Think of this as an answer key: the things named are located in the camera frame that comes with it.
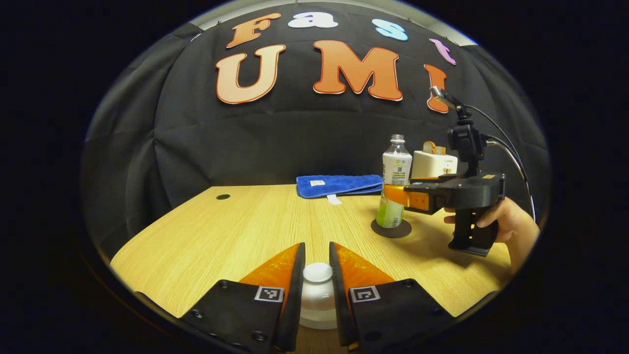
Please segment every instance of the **blue towel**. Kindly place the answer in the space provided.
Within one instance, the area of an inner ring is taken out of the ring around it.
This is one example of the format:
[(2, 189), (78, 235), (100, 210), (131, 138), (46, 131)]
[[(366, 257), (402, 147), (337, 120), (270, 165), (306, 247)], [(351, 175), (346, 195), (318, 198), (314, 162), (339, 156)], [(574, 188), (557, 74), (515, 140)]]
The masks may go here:
[(382, 176), (377, 174), (297, 177), (297, 194), (302, 198), (318, 198), (330, 194), (366, 194), (381, 190)]

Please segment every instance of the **wooden table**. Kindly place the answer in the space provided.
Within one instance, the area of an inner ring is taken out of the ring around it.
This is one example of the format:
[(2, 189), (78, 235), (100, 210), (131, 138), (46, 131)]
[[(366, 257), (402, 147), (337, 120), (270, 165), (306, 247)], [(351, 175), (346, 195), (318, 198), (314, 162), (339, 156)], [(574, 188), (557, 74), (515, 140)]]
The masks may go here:
[[(218, 200), (218, 195), (230, 197)], [(296, 185), (212, 187), (169, 212), (129, 241), (111, 268), (181, 317), (218, 280), (238, 281), (284, 249), (306, 243), (306, 265), (328, 262), (329, 242), (361, 255), (396, 280), (414, 278), (458, 316), (509, 277), (509, 254), (495, 244), (486, 258), (452, 251), (447, 214), (405, 212), (413, 230), (398, 239), (371, 229), (379, 195), (303, 199)], [(336, 330), (300, 326), (298, 353), (339, 352)]]

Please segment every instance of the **orange letter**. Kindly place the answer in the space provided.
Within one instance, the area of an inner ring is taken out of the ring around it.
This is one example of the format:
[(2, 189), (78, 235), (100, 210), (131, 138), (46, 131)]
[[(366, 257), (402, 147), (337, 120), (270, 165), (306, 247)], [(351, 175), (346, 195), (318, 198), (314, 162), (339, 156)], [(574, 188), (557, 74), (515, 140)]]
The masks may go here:
[(277, 77), (277, 58), (286, 49), (283, 44), (269, 45), (255, 51), (260, 57), (260, 74), (258, 81), (246, 88), (238, 85), (238, 71), (240, 62), (245, 60), (246, 54), (240, 53), (219, 60), (216, 63), (218, 77), (216, 78), (216, 95), (218, 98), (232, 105), (255, 101), (267, 94), (275, 84)]
[[(424, 69), (428, 71), (428, 75), (430, 76), (430, 87), (436, 86), (440, 89), (445, 89), (445, 72), (441, 71), (441, 69), (439, 69), (438, 67), (432, 66), (430, 64), (424, 64)], [(428, 107), (433, 111), (437, 111), (439, 113), (448, 113), (448, 106), (446, 106), (445, 103), (437, 101), (432, 93), (430, 94), (430, 98), (426, 103), (428, 103)]]
[(234, 33), (234, 39), (227, 43), (227, 48), (236, 47), (238, 44), (249, 42), (250, 40), (258, 38), (260, 33), (255, 33), (254, 31), (256, 29), (260, 31), (266, 30), (271, 25), (271, 21), (269, 20), (280, 18), (280, 16), (282, 15), (279, 13), (272, 13), (266, 16), (258, 17), (255, 20), (241, 23), (232, 28), (232, 30), (236, 30), (236, 33)]
[(321, 80), (314, 84), (315, 92), (345, 92), (345, 85), (339, 80), (339, 71), (342, 71), (354, 93), (361, 93), (373, 74), (374, 83), (369, 88), (373, 97), (402, 100), (395, 70), (395, 61), (399, 58), (396, 53), (383, 48), (371, 48), (365, 59), (360, 60), (347, 44), (336, 40), (319, 40), (314, 43), (314, 47), (321, 50)]

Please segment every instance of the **round black coaster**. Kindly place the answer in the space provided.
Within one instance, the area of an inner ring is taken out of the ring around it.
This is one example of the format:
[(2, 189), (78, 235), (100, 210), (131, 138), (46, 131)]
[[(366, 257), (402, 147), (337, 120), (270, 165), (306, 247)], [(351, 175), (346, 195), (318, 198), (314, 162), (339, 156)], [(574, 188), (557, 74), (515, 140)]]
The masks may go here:
[(402, 220), (402, 223), (400, 223), (400, 225), (397, 227), (394, 227), (392, 229), (387, 229), (386, 227), (382, 227), (378, 225), (375, 219), (374, 221), (371, 222), (371, 229), (376, 234), (380, 236), (388, 237), (390, 239), (402, 238), (410, 234), (411, 230), (413, 230), (413, 228), (411, 227), (411, 224), (409, 224), (408, 221), (406, 220)]

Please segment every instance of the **cable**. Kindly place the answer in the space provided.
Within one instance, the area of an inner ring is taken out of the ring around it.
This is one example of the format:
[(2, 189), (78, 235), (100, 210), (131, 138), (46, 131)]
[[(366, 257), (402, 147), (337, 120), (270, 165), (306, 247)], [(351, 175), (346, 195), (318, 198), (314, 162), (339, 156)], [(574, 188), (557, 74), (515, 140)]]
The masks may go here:
[(496, 137), (493, 137), (491, 135), (487, 135), (487, 137), (490, 139), (496, 140), (496, 141), (487, 141), (487, 145), (500, 146), (507, 153), (507, 155), (509, 155), (511, 160), (515, 163), (516, 167), (518, 168), (518, 171), (520, 171), (520, 175), (522, 176), (522, 179), (524, 180), (524, 183), (526, 185), (526, 192), (528, 193), (529, 203), (531, 207), (531, 216), (533, 217), (533, 221), (537, 222), (537, 218), (535, 217), (535, 203), (533, 202), (533, 195), (531, 194), (531, 190), (528, 186), (528, 177), (526, 177), (526, 172), (524, 171), (524, 166), (522, 166), (522, 162), (520, 161), (519, 158), (514, 157), (514, 154), (511, 151), (511, 149), (502, 140)]
[(474, 106), (468, 106), (468, 105), (465, 105), (465, 106), (466, 106), (467, 108), (472, 108), (473, 110), (477, 111), (478, 113), (480, 113), (480, 114), (484, 115), (484, 116), (485, 116), (485, 118), (489, 119), (489, 121), (490, 121), (491, 123), (493, 123), (493, 124), (496, 126), (496, 128), (498, 128), (498, 130), (500, 130), (500, 132), (503, 134), (503, 136), (507, 139), (507, 141), (509, 142), (509, 146), (511, 146), (511, 149), (513, 150), (513, 154), (515, 155), (515, 157), (517, 157), (517, 158), (518, 158), (518, 160), (522, 161), (522, 159), (520, 158), (520, 155), (518, 154), (518, 151), (517, 151), (517, 150), (516, 150), (516, 148), (515, 148), (515, 145), (513, 145), (513, 142), (511, 141), (511, 139), (509, 139), (509, 137), (506, 135), (506, 133), (504, 132), (504, 130), (502, 130), (502, 129), (498, 126), (498, 124), (496, 124), (496, 122), (494, 122), (494, 120), (493, 120), (493, 119), (489, 118), (489, 116), (488, 116), (488, 115), (486, 115), (486, 114), (485, 114), (485, 112), (481, 111), (480, 109), (478, 109), (478, 108), (476, 108), (476, 107), (474, 107)]

